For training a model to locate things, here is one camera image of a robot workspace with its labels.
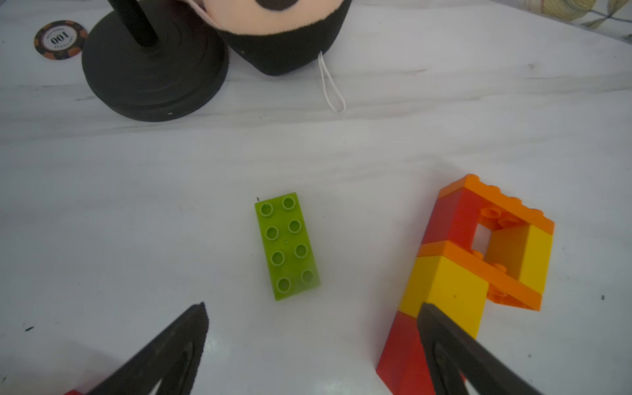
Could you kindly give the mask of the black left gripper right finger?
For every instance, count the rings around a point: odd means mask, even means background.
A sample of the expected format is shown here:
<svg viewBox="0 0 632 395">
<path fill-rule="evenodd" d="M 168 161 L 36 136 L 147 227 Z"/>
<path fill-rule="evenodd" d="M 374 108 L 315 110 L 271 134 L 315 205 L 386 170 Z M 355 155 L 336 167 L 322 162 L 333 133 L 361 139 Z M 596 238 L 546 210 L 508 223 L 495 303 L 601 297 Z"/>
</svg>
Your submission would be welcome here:
<svg viewBox="0 0 632 395">
<path fill-rule="evenodd" d="M 467 394 L 466 381 L 480 394 L 539 393 L 437 306 L 421 306 L 417 328 L 437 394 Z"/>
</svg>

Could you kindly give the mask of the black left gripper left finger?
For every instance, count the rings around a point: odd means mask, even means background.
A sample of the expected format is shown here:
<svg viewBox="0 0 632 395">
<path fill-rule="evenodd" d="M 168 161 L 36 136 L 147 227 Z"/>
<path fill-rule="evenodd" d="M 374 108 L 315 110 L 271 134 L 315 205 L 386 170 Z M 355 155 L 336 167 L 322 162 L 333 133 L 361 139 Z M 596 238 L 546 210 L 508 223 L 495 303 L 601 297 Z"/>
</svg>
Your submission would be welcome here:
<svg viewBox="0 0 632 395">
<path fill-rule="evenodd" d="M 91 394 L 189 394 L 208 331 L 205 304 L 194 304 Z"/>
</svg>

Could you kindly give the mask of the orange lego plate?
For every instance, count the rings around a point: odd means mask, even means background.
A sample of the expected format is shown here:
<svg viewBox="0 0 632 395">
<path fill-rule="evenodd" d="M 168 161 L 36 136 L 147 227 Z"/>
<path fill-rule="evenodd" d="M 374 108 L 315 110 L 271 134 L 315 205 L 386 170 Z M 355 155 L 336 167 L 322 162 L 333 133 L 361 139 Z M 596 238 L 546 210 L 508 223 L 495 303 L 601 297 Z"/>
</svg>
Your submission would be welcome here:
<svg viewBox="0 0 632 395">
<path fill-rule="evenodd" d="M 492 207 L 497 208 L 498 212 L 508 212 L 519 220 L 554 235 L 555 222 L 547 218 L 543 211 L 525 206 L 521 199 L 503 194 L 499 187 L 483 183 L 475 174 L 467 174 L 462 179 L 442 188 L 438 193 L 438 198 L 452 194 L 459 189 L 469 189 L 490 203 Z"/>
</svg>

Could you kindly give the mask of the small orange lego brick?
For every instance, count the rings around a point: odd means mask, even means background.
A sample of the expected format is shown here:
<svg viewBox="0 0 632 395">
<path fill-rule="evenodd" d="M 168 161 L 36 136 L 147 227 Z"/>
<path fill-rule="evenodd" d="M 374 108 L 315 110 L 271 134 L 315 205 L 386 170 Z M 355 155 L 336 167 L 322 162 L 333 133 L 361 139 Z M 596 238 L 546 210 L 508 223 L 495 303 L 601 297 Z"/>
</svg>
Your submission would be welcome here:
<svg viewBox="0 0 632 395">
<path fill-rule="evenodd" d="M 487 298 L 496 303 L 521 309 L 541 310 L 542 293 L 502 272 L 483 260 L 477 252 L 469 252 L 449 240 L 422 244 L 418 257 L 443 256 L 469 272 L 487 281 L 490 285 Z"/>
</svg>

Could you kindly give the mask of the small yellow lego brick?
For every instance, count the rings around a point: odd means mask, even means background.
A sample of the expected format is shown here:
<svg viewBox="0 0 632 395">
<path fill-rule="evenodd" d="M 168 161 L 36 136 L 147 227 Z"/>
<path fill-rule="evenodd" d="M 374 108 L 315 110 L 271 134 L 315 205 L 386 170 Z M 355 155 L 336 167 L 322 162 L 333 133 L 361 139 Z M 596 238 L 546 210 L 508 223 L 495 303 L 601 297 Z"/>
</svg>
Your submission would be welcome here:
<svg viewBox="0 0 632 395">
<path fill-rule="evenodd" d="M 543 295 L 554 236 L 534 225 L 491 233 L 485 259 L 506 268 L 506 273 Z"/>
</svg>

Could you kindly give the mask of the small red lego brick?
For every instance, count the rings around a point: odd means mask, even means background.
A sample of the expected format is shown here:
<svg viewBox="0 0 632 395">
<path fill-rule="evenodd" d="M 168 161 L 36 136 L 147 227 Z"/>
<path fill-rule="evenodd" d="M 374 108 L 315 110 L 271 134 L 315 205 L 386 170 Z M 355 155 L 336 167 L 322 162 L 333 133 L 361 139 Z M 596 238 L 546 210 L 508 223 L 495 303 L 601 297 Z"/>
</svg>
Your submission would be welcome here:
<svg viewBox="0 0 632 395">
<path fill-rule="evenodd" d="M 465 250 L 472 248 L 484 199 L 469 189 L 438 197 L 421 243 L 451 241 Z"/>
</svg>

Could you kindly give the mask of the lime green lego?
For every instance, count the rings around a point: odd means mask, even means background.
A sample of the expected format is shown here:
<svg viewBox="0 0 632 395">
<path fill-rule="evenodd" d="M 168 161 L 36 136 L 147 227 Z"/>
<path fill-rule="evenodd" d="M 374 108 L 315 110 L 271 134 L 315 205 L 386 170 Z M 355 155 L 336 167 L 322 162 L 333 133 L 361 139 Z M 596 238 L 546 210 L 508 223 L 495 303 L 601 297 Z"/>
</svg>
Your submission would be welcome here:
<svg viewBox="0 0 632 395">
<path fill-rule="evenodd" d="M 320 286 L 298 195 L 257 202 L 255 211 L 274 298 L 281 301 Z"/>
</svg>

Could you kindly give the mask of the red square lego brick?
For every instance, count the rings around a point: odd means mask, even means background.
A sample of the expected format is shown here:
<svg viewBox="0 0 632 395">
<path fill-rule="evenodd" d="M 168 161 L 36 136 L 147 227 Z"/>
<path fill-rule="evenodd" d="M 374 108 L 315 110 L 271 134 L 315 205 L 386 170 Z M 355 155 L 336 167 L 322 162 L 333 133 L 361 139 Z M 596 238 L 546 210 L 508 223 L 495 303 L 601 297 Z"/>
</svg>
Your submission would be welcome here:
<svg viewBox="0 0 632 395">
<path fill-rule="evenodd" d="M 435 394 L 416 319 L 396 312 L 376 367 L 391 394 Z"/>
</svg>

